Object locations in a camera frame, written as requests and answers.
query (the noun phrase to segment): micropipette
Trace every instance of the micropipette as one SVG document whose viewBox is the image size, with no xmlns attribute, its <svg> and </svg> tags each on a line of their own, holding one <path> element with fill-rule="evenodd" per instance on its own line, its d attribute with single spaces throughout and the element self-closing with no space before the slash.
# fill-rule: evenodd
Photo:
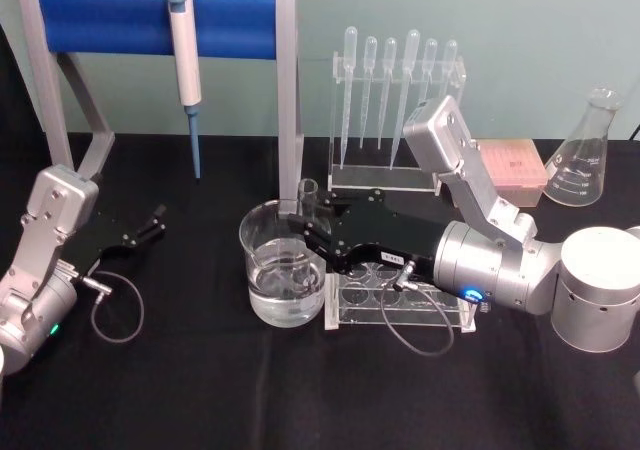
<svg viewBox="0 0 640 450">
<path fill-rule="evenodd" d="M 438 41 L 434 38 L 427 40 L 424 46 L 424 56 L 422 57 L 422 85 L 420 85 L 419 102 L 427 99 L 429 84 L 431 83 L 431 72 L 436 63 L 436 54 L 438 53 Z"/>
<path fill-rule="evenodd" d="M 389 99 L 389 87 L 391 86 L 391 76 L 393 67 L 396 64 L 396 39 L 387 38 L 384 43 L 384 57 L 382 59 L 382 68 L 384 70 L 384 82 L 382 83 L 382 94 L 380 95 L 380 112 L 378 113 L 378 150 L 380 150 L 380 141 L 382 140 L 382 129 L 384 128 L 384 119 L 387 115 L 387 100 Z"/>
<path fill-rule="evenodd" d="M 367 37 L 364 45 L 364 86 L 362 87 L 362 107 L 360 109 L 360 148 L 364 141 L 364 132 L 367 129 L 367 114 L 369 113 L 369 95 L 371 93 L 371 80 L 373 69 L 376 66 L 376 51 L 378 40 L 376 37 Z"/>
<path fill-rule="evenodd" d="M 453 71 L 453 65 L 456 61 L 456 54 L 458 53 L 458 42 L 455 40 L 449 40 L 444 47 L 444 56 L 442 57 L 442 83 L 440 84 L 440 98 L 443 98 L 447 94 L 447 87 L 449 86 L 449 79 L 451 78 L 451 72 Z"/>
<path fill-rule="evenodd" d="M 411 30 L 407 34 L 407 41 L 404 45 L 404 57 L 402 59 L 402 87 L 400 89 L 400 101 L 398 102 L 398 117 L 396 118 L 396 129 L 393 134 L 393 144 L 391 146 L 391 161 L 389 170 L 393 168 L 393 162 L 400 146 L 402 136 L 402 126 L 404 125 L 404 113 L 407 108 L 407 97 L 409 95 L 409 83 L 411 82 L 411 72 L 416 64 L 418 46 L 420 45 L 420 32 Z"/>
<path fill-rule="evenodd" d="M 196 180 L 200 180 L 200 148 L 198 145 L 198 104 L 200 103 L 200 70 L 193 0 L 167 0 L 171 23 L 173 53 L 180 103 L 189 119 L 191 154 Z"/>
<path fill-rule="evenodd" d="M 344 166 L 349 138 L 349 119 L 351 117 L 351 86 L 353 85 L 353 70 L 356 66 L 356 46 L 358 44 L 358 30 L 349 27 L 344 32 L 344 104 L 342 107 L 342 133 L 340 135 L 340 168 Z"/>
</svg>

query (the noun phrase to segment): wire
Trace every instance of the wire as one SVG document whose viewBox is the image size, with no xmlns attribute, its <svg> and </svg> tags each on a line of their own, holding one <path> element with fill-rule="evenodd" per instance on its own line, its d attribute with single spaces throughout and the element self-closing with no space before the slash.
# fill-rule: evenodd
<svg viewBox="0 0 640 450">
<path fill-rule="evenodd" d="M 631 136 L 629 137 L 629 140 L 635 140 L 636 135 L 638 134 L 638 132 L 640 132 L 640 125 L 638 125 L 638 128 L 636 128 L 633 133 L 631 134 Z"/>
<path fill-rule="evenodd" d="M 409 343 L 409 341 L 407 339 L 405 339 L 402 335 L 400 335 L 400 333 L 398 333 L 398 331 L 393 327 L 393 325 L 391 325 L 391 322 L 389 321 L 389 319 L 387 318 L 387 314 L 384 310 L 384 294 L 385 294 L 385 290 L 382 290 L 382 295 L 380 297 L 380 310 L 382 311 L 382 318 L 384 318 L 384 322 L 387 324 L 387 327 L 389 327 L 389 330 L 391 330 L 391 333 L 393 333 L 398 340 L 400 340 L 400 342 L 402 342 L 402 344 L 407 347 L 409 350 L 411 350 L 414 353 L 417 353 L 418 355 L 421 355 L 423 357 L 440 357 L 442 355 L 444 355 L 445 353 L 447 353 L 449 350 L 451 350 L 451 347 L 453 347 L 453 342 L 455 339 L 455 335 L 453 334 L 453 325 L 451 325 L 451 320 L 449 320 L 449 317 L 447 317 L 447 314 L 444 313 L 444 311 L 442 310 L 442 308 L 440 308 L 440 305 L 438 305 L 436 303 L 436 301 L 433 299 L 433 297 L 431 295 L 429 295 L 428 292 L 426 292 L 425 290 L 410 290 L 410 291 L 414 291 L 414 292 L 419 292 L 422 295 L 424 295 L 424 297 L 429 300 L 429 302 L 431 303 L 431 305 L 434 306 L 434 308 L 438 311 L 438 313 L 442 316 L 442 319 L 444 320 L 445 325 L 447 326 L 447 332 L 449 333 L 449 340 L 446 343 L 446 345 L 444 347 L 442 347 L 440 350 L 436 350 L 434 352 L 429 352 L 427 350 L 420 350 L 419 348 L 414 347 L 412 344 Z"/>
<path fill-rule="evenodd" d="M 91 310 L 91 326 L 93 327 L 93 330 L 96 332 L 98 337 L 100 337 L 101 339 L 109 343 L 115 343 L 115 344 L 130 342 L 131 340 L 133 340 L 138 336 L 138 334 L 142 330 L 142 325 L 144 324 L 144 301 L 142 300 L 142 295 L 140 294 L 140 290 L 138 290 L 138 288 L 129 279 L 123 277 L 122 275 L 118 275 L 117 273 L 98 270 L 93 272 L 93 275 L 104 275 L 107 277 L 113 277 L 126 283 L 127 285 L 129 285 L 131 290 L 133 290 L 133 293 L 135 293 L 136 297 L 138 298 L 138 302 L 140 303 L 140 319 L 138 321 L 138 327 L 128 337 L 124 337 L 124 338 L 108 337 L 102 332 L 102 330 L 98 328 L 98 325 L 96 324 L 96 313 L 98 312 L 98 307 L 100 306 L 100 303 L 102 303 L 102 299 L 96 300 L 96 303 L 94 303 L 93 309 Z"/>
</svg>

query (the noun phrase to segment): glass beaker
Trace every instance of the glass beaker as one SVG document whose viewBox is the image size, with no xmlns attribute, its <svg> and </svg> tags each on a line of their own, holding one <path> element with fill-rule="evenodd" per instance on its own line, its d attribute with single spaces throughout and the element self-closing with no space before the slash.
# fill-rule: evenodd
<svg viewBox="0 0 640 450">
<path fill-rule="evenodd" d="M 304 200 L 263 203 L 251 210 L 240 224 L 251 306 L 262 320 L 282 328 L 310 321 L 324 303 L 325 262 L 307 248 L 302 235 L 289 229 L 286 220 L 296 208 L 299 213 L 313 208 L 310 205 L 313 196 L 308 194 L 309 188 L 303 187 L 303 182 Z"/>
<path fill-rule="evenodd" d="M 592 90 L 587 101 L 577 128 L 545 165 L 545 195 L 571 207 L 590 205 L 602 195 L 609 127 L 622 106 L 620 95 L 606 88 Z"/>
</svg>

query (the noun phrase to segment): water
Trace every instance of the water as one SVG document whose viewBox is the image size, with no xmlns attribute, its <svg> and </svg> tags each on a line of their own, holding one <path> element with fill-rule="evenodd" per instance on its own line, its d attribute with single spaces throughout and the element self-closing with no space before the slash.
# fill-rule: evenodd
<svg viewBox="0 0 640 450">
<path fill-rule="evenodd" d="M 295 238 L 277 238 L 256 249 L 249 268 L 249 298 L 256 314 L 276 327 L 297 327 L 324 303 L 324 261 Z"/>
</svg>

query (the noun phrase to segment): black tablecloth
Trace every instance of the black tablecloth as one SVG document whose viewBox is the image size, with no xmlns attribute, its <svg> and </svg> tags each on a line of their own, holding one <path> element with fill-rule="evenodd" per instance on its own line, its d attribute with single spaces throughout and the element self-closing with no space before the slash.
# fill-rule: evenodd
<svg viewBox="0 0 640 450">
<path fill-rule="evenodd" d="M 75 140 L 76 151 L 86 143 Z M 541 153 L 554 145 L 540 142 Z M 326 181 L 326 155 L 326 139 L 307 139 L 305 176 Z M 383 326 L 325 332 L 321 317 L 291 330 L 262 323 L 249 305 L 237 229 L 249 209 L 275 194 L 275 140 L 205 137 L 202 156 L 196 185 L 187 137 L 118 137 L 100 208 L 136 223 L 156 204 L 168 207 L 163 241 L 105 264 L 141 288 L 144 330 L 129 345 L 99 340 L 89 325 L 95 295 L 79 289 L 60 331 L 5 379 L 2 450 L 640 448 L 632 385 L 638 325 L 620 350 L 590 355 L 556 337 L 548 316 L 494 307 L 477 317 L 476 333 L 457 334 L 450 353 L 425 359 Z M 640 145 L 611 142 L 602 199 L 571 209 L 543 197 L 531 212 L 539 238 L 640 224 L 639 158 Z M 3 268 L 45 164 L 0 149 Z M 456 216 L 432 196 L 388 199 L 412 214 Z M 135 323 L 123 295 L 102 316 L 114 332 Z M 442 329 L 404 332 L 422 347 L 445 338 Z"/>
</svg>

